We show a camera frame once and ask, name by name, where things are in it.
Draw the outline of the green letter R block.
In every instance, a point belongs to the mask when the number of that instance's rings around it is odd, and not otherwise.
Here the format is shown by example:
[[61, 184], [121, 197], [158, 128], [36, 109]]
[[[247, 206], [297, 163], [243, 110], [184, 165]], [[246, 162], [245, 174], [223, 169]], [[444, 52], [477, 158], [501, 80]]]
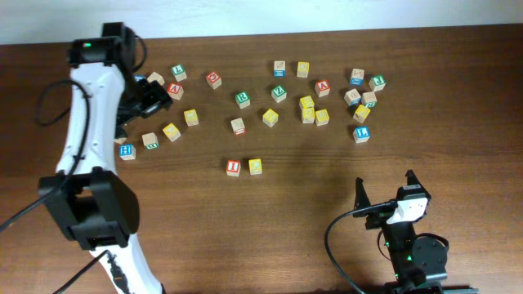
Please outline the green letter R block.
[[235, 95], [235, 101], [240, 109], [244, 109], [251, 104], [250, 95], [246, 91], [242, 91]]

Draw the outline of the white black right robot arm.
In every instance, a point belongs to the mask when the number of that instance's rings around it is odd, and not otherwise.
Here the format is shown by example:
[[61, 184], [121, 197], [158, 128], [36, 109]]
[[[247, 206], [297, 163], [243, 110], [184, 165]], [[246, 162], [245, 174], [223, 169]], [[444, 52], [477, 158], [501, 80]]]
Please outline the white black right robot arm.
[[413, 225], [427, 214], [431, 195], [412, 170], [396, 197], [372, 204], [361, 178], [355, 180], [356, 217], [366, 219], [367, 230], [378, 229], [385, 239], [396, 281], [386, 283], [384, 293], [478, 293], [470, 286], [443, 287], [448, 278], [449, 241], [436, 234], [415, 232]]

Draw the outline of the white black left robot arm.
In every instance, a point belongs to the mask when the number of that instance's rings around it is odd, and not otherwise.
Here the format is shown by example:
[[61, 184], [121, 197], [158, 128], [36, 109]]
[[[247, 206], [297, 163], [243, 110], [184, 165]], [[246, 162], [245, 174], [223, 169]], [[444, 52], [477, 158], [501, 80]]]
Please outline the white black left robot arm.
[[98, 38], [72, 42], [65, 147], [55, 175], [40, 179], [38, 194], [65, 238], [102, 264], [117, 292], [163, 293], [138, 241], [137, 196], [118, 177], [114, 159], [114, 141], [126, 123], [172, 104], [158, 82], [136, 79], [137, 41], [116, 22], [105, 23]]

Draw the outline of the yellow letter C block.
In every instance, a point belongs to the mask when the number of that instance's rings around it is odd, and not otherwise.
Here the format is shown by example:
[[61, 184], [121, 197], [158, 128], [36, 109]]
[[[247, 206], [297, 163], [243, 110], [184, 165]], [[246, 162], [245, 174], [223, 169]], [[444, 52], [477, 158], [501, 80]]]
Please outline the yellow letter C block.
[[262, 174], [262, 161], [259, 158], [249, 159], [248, 160], [249, 173], [254, 175]]

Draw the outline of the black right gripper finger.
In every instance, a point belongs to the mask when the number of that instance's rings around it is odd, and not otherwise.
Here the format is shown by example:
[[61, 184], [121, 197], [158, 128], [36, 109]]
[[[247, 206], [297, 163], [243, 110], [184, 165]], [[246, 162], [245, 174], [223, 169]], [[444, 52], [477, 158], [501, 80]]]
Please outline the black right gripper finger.
[[362, 178], [357, 177], [355, 179], [355, 213], [353, 214], [354, 217], [366, 217], [367, 213], [363, 212], [363, 209], [371, 206], [369, 197], [366, 194], [363, 183], [364, 180]]
[[416, 177], [413, 170], [409, 169], [405, 173], [405, 176], [407, 178], [407, 185], [406, 185], [407, 187], [410, 187], [410, 188], [420, 188], [421, 187], [421, 183], [418, 180], [418, 178]]

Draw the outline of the red letter I block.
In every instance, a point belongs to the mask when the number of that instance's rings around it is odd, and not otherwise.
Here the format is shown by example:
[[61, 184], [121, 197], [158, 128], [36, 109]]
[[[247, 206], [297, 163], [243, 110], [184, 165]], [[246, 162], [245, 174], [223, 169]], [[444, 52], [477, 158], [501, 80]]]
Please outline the red letter I block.
[[226, 174], [228, 176], [239, 176], [241, 171], [241, 162], [238, 160], [228, 160], [226, 164]]

